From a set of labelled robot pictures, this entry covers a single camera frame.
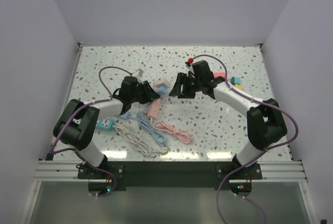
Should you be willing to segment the pink power strip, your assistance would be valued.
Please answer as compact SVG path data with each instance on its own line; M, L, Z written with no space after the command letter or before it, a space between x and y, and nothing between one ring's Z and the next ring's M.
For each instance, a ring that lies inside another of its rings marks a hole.
M152 101L148 107L147 116L149 118L156 119L159 114L161 98L155 99Z

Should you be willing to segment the blue power strip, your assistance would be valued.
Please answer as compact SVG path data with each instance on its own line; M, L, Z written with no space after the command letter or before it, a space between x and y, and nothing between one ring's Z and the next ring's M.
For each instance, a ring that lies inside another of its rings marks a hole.
M120 119L123 119L123 120L127 120L130 117L131 117L130 111L127 111L127 112L125 112L124 114L121 114L121 115L117 115L117 118L120 118Z

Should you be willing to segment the red pink plug adapter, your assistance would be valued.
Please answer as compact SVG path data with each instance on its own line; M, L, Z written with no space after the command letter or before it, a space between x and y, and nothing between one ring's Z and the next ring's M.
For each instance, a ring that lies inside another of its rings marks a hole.
M213 75L214 75L214 78L217 78L217 77L225 78L224 72L214 72Z

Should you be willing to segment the light blue plug adapter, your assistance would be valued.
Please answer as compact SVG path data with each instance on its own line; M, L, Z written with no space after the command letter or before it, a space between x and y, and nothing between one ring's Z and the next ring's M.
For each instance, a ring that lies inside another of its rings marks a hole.
M241 79L239 77L232 77L230 79L230 82L232 85L240 85L241 84Z

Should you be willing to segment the teal power strip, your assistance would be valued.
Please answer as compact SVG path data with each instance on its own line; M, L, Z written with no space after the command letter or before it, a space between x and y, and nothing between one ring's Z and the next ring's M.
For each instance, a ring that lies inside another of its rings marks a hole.
M114 121L111 118L99 119L96 122L95 128L98 130L112 131L114 126Z

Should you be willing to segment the yellow plug adapter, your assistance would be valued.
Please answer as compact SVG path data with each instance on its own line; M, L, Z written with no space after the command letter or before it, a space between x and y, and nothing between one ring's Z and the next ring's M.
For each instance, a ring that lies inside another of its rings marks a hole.
M243 87L241 85L236 84L235 87L239 90L243 90Z

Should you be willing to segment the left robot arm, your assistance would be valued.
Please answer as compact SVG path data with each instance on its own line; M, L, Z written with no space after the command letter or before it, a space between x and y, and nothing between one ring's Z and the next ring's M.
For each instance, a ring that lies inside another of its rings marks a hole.
M120 88L108 99L84 103L77 99L68 102L57 121L50 153L55 153L58 141L68 145L78 156L90 164L89 172L103 178L108 172L106 156L96 147L92 138L97 121L111 116L124 115L132 104L146 104L160 98L148 81L140 83L134 76L126 76Z

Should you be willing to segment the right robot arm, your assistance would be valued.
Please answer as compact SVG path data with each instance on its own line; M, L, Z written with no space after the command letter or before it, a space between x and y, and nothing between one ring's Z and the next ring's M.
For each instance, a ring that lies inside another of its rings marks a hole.
M194 99L197 92L223 102L246 117L248 143L234 156L232 173L243 179L250 173L259 154L287 134L287 127L278 103L274 99L262 100L242 93L240 89L227 83L227 80L215 77L204 60L186 63L188 73L178 73L169 96Z

